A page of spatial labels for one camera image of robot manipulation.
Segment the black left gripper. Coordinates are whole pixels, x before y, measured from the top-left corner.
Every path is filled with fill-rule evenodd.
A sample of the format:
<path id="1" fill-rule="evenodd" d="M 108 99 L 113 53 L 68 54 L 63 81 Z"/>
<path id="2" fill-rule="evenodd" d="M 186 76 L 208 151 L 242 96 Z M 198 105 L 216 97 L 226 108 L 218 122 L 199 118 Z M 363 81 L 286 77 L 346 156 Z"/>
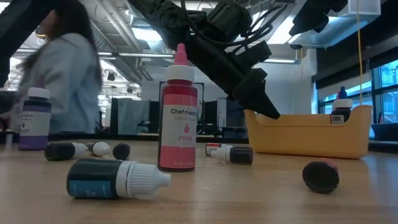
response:
<path id="1" fill-rule="evenodd" d="M 237 54 L 195 37 L 187 45 L 187 55 L 191 63 L 243 107 L 268 118 L 280 117 L 265 91 L 267 73 L 253 68 L 272 55 L 265 41 Z"/>

